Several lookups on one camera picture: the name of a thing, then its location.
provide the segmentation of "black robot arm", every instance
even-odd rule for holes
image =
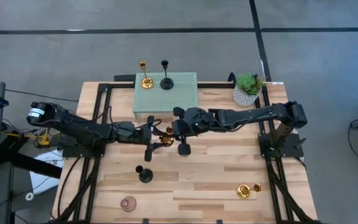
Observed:
[[[269,133],[269,142],[271,147],[278,147],[294,128],[301,128],[308,122],[303,107],[295,101],[243,111],[208,109],[206,112],[201,108],[189,108],[185,111],[174,108],[173,113],[179,117],[172,122],[172,127],[173,136],[182,143],[179,145],[179,154],[182,156],[191,153],[186,137],[207,131],[234,132],[248,123],[276,119],[281,121],[281,124]]]
[[[112,124],[97,124],[81,118],[62,108],[58,104],[33,102],[27,116],[29,124],[38,127],[54,128],[63,134],[73,137],[83,146],[95,147],[109,142],[147,145],[151,140],[151,127],[154,117],[148,122],[135,127],[132,122],[122,121]]]

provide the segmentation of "white paper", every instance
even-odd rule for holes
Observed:
[[[52,152],[46,152],[41,155],[38,155],[35,157],[35,159],[40,161],[47,161],[47,163],[62,167],[64,165],[64,161],[60,161],[64,159],[62,157],[62,151],[54,150]],[[50,188],[57,186],[60,182],[59,179],[53,178],[53,177],[47,177],[45,175],[36,174],[34,172],[29,172],[31,175],[31,182],[32,182],[32,188],[34,189],[34,194],[40,194],[45,190],[49,190]]]

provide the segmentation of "black stand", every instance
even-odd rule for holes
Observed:
[[[139,174],[139,179],[147,184],[153,180],[154,174],[150,169],[144,169],[143,166],[137,166],[136,172]]]
[[[166,75],[166,69],[167,69],[168,64],[169,64],[169,62],[167,62],[167,60],[163,60],[161,62],[162,68],[165,70],[165,78],[163,78],[161,80],[161,83],[159,85],[164,90],[170,90],[171,88],[173,88],[173,85],[174,85],[173,80],[168,78],[167,75]]]
[[[170,78],[163,78],[161,80],[160,86],[164,90],[170,90],[171,88],[173,88],[173,80],[171,80]]]

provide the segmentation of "gray floor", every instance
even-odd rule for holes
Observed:
[[[262,28],[358,27],[358,1],[256,2]],[[246,0],[0,0],[0,30],[158,27],[253,27],[253,21]],[[349,122],[358,118],[358,32],[268,33],[263,40],[273,81],[285,82],[289,99],[301,103],[309,119],[299,133],[308,139],[304,151],[319,219],[358,223],[358,158],[347,143]],[[162,59],[171,71],[194,71],[203,81],[260,68],[254,33],[0,35],[0,81],[56,97],[78,99],[82,82],[139,72],[140,60],[150,72],[161,71]],[[6,98],[11,104],[4,117],[20,128],[27,127],[30,103],[46,100]],[[358,151],[358,131],[351,139]],[[30,146],[24,152],[39,153]],[[47,221],[54,194],[17,214]]]

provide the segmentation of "wooden table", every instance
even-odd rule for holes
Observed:
[[[98,84],[83,84],[77,108],[79,116],[92,118]],[[267,87],[270,103],[288,101],[282,83],[267,83]],[[232,92],[228,88],[198,89],[199,107],[234,110],[255,107],[237,106],[232,99]],[[110,102],[114,121],[136,122],[132,112],[133,96],[132,88],[113,89]],[[173,115],[163,118],[158,128],[164,130],[174,119]],[[198,138],[187,139],[192,146],[189,157],[181,157],[177,153],[178,143],[175,142],[171,147],[155,151],[151,162],[144,161],[146,146],[118,143],[107,145],[98,173],[92,223],[139,223],[144,218],[148,218],[150,223],[215,223],[218,219],[224,223],[275,223],[266,164],[260,155],[257,140],[259,132],[258,124],[253,123],[235,133],[205,133]],[[65,161],[54,202],[55,217],[61,185],[74,160],[70,158]],[[304,167],[292,158],[284,158],[283,163],[291,195],[307,215],[317,219]],[[68,178],[62,197],[62,210],[77,193],[82,164],[83,159]],[[135,172],[138,165],[154,172],[154,179],[150,183],[139,181]],[[238,185],[252,187],[255,183],[261,184],[261,192],[252,192],[248,200],[238,198]],[[82,202],[81,218],[85,216],[87,194]],[[120,201],[126,196],[133,196],[137,200],[136,210],[131,213],[120,208]],[[278,196],[282,217],[286,219],[280,191]]]

